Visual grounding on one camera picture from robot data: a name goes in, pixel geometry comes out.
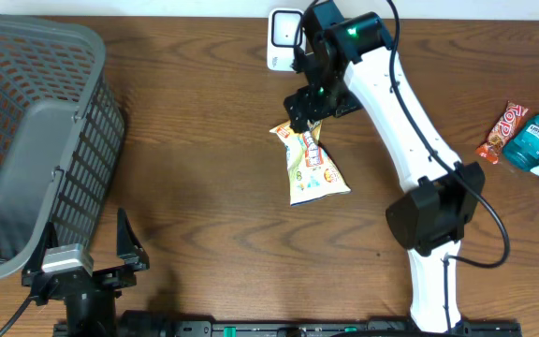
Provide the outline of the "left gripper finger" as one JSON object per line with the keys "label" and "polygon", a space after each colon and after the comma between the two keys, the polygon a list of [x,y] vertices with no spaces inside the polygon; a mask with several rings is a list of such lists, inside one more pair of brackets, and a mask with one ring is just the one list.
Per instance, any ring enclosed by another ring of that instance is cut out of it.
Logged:
{"label": "left gripper finger", "polygon": [[116,255],[133,271],[145,271],[150,268],[150,259],[135,235],[124,208],[117,212]]}
{"label": "left gripper finger", "polygon": [[58,246],[58,237],[54,223],[47,222],[35,250],[24,265],[22,279],[33,279],[35,275],[41,273],[43,259],[47,250]]}

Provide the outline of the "beige snack bag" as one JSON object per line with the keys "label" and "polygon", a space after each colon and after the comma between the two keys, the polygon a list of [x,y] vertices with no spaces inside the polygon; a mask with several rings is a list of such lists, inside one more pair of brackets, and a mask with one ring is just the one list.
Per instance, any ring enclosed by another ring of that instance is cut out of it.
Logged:
{"label": "beige snack bag", "polygon": [[309,131],[296,133],[290,123],[285,122],[270,130],[286,148],[291,206],[351,192],[319,143],[321,125],[322,122],[316,122]]}

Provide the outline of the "red Top chocolate bar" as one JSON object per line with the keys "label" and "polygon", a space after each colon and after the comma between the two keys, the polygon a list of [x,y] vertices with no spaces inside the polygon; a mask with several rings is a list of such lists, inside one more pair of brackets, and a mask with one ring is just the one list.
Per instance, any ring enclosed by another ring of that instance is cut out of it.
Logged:
{"label": "red Top chocolate bar", "polygon": [[474,152],[491,164],[497,164],[502,157],[504,146],[515,135],[528,111],[528,108],[508,101],[504,113],[490,130],[486,141]]}

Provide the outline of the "blue Listerine mouthwash bottle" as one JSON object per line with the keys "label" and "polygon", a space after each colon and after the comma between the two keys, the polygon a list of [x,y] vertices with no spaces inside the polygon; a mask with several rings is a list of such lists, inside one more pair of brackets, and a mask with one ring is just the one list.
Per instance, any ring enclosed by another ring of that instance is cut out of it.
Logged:
{"label": "blue Listerine mouthwash bottle", "polygon": [[515,167],[530,171],[539,165],[539,114],[532,117],[503,148],[504,157]]}

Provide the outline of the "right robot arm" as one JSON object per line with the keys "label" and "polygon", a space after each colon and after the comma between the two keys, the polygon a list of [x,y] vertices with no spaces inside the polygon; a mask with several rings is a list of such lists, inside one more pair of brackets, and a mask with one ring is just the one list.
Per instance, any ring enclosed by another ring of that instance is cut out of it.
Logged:
{"label": "right robot arm", "polygon": [[334,2],[312,2],[295,25],[293,46],[293,68],[308,83],[284,107],[298,133],[327,117],[368,113],[403,192],[386,221],[409,256],[411,318],[421,331],[451,332],[461,321],[460,244],[485,175],[478,164],[463,163],[433,126],[402,70],[399,39],[374,12],[346,19]]}

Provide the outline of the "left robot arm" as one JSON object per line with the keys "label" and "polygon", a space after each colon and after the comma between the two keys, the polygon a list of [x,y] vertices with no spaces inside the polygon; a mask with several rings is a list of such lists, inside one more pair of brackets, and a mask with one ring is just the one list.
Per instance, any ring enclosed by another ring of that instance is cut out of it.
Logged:
{"label": "left robot arm", "polygon": [[152,312],[116,314],[122,290],[137,284],[136,273],[150,268],[150,259],[131,228],[127,214],[117,212],[116,256],[119,266],[96,271],[80,243],[62,245],[53,223],[46,224],[22,270],[22,284],[30,288],[28,302],[38,306],[60,300],[66,321],[54,326],[55,336],[171,336],[168,319]]}

